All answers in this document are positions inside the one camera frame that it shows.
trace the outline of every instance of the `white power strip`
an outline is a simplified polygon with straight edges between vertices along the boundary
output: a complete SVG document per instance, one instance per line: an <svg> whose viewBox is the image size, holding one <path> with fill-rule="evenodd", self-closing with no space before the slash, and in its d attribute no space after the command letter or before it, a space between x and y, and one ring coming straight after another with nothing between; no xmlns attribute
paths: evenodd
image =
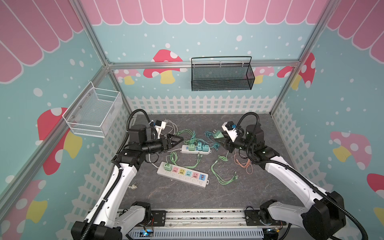
<svg viewBox="0 0 384 240"><path fill-rule="evenodd" d="M205 188L209 183L208 174L203 172L194 171L192 169L169 164L171 170L168 171L164 168L166 162L162 162L157 170L160 176L168 177L170 179L178 180L198 187Z"/></svg>
<svg viewBox="0 0 384 240"><path fill-rule="evenodd" d="M197 147L195 147L195 150L190 151L188 149L188 145L183 145L181 146L181 153L186 153L186 154L203 154L203 155L208 155L212 152L211 148L209 148L208 152L203 152L203 151L197 151Z"/></svg>

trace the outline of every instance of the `power strip switch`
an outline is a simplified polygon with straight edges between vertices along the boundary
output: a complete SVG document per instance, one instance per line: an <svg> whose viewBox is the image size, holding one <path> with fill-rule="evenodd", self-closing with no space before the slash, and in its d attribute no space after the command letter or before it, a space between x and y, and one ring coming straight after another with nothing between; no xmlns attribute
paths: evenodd
<svg viewBox="0 0 384 240"><path fill-rule="evenodd" d="M168 164L169 163L162 162L157 170L157 174L202 188L205 188L205 186L209 183L208 174L206 173L194 171L192 169L187 169L173 164L169 164L171 166L171 170L168 170L169 168L166 167Z"/></svg>
<svg viewBox="0 0 384 240"><path fill-rule="evenodd" d="M192 145L193 145L192 147L191 147L191 144L190 145L182 145L181 146L181 153L208 155L212 152L209 145L203 145L201 151L199 151L198 146L196 146L194 144L192 144Z"/></svg>

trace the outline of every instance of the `black mesh basket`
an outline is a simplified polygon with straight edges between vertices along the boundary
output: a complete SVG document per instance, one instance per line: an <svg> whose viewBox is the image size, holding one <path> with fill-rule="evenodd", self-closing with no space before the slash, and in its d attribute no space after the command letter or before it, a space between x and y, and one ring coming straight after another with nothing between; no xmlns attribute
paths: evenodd
<svg viewBox="0 0 384 240"><path fill-rule="evenodd" d="M251 90L255 81L251 59L250 56L192 58L192 91Z"/></svg>

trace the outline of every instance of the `white mesh basket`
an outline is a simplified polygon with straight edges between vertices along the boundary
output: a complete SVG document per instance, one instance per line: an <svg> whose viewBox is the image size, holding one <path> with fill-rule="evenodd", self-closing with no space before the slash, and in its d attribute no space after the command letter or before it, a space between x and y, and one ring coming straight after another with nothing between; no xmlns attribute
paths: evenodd
<svg viewBox="0 0 384 240"><path fill-rule="evenodd" d="M90 82L63 118L74 134L105 137L121 105L120 92L95 88Z"/></svg>

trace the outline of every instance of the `wire basket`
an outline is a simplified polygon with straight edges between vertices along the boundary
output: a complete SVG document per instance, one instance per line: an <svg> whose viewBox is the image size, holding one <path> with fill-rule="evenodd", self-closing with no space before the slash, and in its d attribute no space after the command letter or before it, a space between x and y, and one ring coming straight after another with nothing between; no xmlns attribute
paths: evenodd
<svg viewBox="0 0 384 240"><path fill-rule="evenodd" d="M251 90L255 81L251 59L250 56L191 58L192 91Z"/></svg>
<svg viewBox="0 0 384 240"><path fill-rule="evenodd" d="M120 92L95 88L90 82L63 118L74 134L105 137L121 105Z"/></svg>

